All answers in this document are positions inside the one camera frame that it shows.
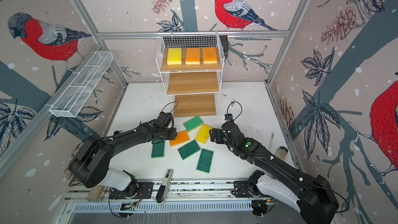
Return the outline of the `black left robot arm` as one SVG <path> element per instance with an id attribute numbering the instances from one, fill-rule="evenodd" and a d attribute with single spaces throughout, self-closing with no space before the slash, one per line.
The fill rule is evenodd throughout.
<path id="1" fill-rule="evenodd" d="M 132 130 L 97 140 L 89 138 L 71 160 L 68 169 L 86 188 L 106 186 L 132 198 L 139 191 L 136 178 L 125 170 L 111 168 L 111 159 L 134 146 L 174 140 L 176 136 L 172 113 L 160 112 L 156 119 L 140 123 Z"/>

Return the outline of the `light green sponge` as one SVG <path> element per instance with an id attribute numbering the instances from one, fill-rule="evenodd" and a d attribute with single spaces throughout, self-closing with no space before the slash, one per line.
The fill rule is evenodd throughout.
<path id="1" fill-rule="evenodd" d="M 191 132 L 203 125 L 203 120 L 201 119 L 200 116 L 195 116 L 186 122 L 183 123 L 184 128 L 186 129 L 187 132 Z"/>

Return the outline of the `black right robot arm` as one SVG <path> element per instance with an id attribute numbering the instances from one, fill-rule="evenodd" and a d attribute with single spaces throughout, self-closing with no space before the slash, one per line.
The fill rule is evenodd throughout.
<path id="1" fill-rule="evenodd" d="M 211 129 L 211 142 L 225 144 L 240 159 L 259 168 L 248 180 L 253 195 L 268 195 L 284 202 L 308 224 L 330 224 L 339 203 L 327 179 L 295 169 L 260 142 L 247 138 L 232 120 L 221 129 Z"/>

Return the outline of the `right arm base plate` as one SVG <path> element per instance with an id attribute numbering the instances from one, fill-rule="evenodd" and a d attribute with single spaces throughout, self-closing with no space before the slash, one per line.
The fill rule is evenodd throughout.
<path id="1" fill-rule="evenodd" d="M 234 181 L 234 188 L 231 194 L 236 198 L 257 198 L 261 196 L 255 184 L 247 181 Z"/>

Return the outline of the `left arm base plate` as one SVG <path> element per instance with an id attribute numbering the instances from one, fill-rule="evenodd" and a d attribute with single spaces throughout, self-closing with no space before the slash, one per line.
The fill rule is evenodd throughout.
<path id="1" fill-rule="evenodd" d="M 112 189 L 110 191 L 110 200 L 139 200 L 150 199 L 153 191 L 152 182 L 130 183 L 123 191 Z"/>

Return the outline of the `orange sponge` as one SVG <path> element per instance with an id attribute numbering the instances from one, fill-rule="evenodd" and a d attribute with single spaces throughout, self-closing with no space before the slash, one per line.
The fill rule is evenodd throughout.
<path id="1" fill-rule="evenodd" d="M 204 64 L 217 64 L 217 49 L 216 47 L 202 48 L 203 63 Z"/>
<path id="2" fill-rule="evenodd" d="M 176 138 L 174 140 L 170 140 L 170 146 L 174 147 L 174 146 L 183 144 L 183 143 L 188 142 L 188 141 L 190 141 L 188 132 L 186 130 L 185 131 L 181 131 L 181 132 L 177 133 L 177 136 L 176 136 Z"/>
<path id="3" fill-rule="evenodd" d="M 200 48 L 188 48 L 186 53 L 186 65 L 199 65 L 200 53 Z"/>

